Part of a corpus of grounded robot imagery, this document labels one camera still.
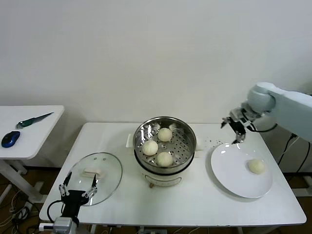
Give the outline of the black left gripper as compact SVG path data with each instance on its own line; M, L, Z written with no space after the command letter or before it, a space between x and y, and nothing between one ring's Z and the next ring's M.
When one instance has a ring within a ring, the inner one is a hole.
M67 186L69 184L72 172L70 172L62 184L58 186L61 201L63 202L64 209L62 212L63 217L77 218L80 207L87 204L87 198L91 198L97 193L97 177L94 175L91 188L87 191L82 190L68 190Z

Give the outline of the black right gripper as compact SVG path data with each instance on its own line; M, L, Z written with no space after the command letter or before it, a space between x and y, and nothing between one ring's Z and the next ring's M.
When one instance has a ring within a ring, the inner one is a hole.
M229 124L236 133L235 140L232 142L232 144L239 144L244 142L246 134L244 125L241 122L233 121L231 117L224 117L222 119L221 128L224 128L227 124Z

